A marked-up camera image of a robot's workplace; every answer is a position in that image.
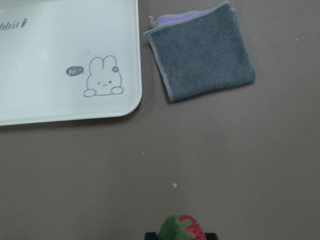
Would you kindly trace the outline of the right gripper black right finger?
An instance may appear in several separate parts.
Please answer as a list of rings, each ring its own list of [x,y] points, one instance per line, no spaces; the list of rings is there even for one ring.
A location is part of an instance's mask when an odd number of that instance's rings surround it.
[[[206,240],[217,240],[217,234],[214,232],[205,233]]]

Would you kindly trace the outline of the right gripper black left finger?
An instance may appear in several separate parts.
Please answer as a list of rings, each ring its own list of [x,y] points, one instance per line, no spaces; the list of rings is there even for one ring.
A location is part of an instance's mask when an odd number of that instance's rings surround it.
[[[158,240],[156,232],[146,232],[144,234],[144,240]]]

